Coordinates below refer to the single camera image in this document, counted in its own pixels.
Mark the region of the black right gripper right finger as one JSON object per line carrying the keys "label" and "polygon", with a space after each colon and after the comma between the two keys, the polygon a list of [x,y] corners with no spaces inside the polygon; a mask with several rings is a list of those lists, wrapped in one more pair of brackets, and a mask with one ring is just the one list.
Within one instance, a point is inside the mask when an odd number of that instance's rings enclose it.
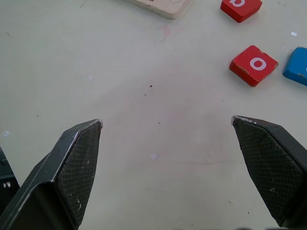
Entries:
{"label": "black right gripper right finger", "polygon": [[280,227],[307,228],[307,150],[282,126],[233,116],[248,173]]}

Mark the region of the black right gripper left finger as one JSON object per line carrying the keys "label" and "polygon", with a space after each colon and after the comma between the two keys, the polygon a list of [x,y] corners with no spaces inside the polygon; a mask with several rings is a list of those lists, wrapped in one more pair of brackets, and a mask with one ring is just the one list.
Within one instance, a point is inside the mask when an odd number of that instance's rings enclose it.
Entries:
{"label": "black right gripper left finger", "polygon": [[94,183],[101,119],[62,133],[0,216],[2,230],[77,230]]}

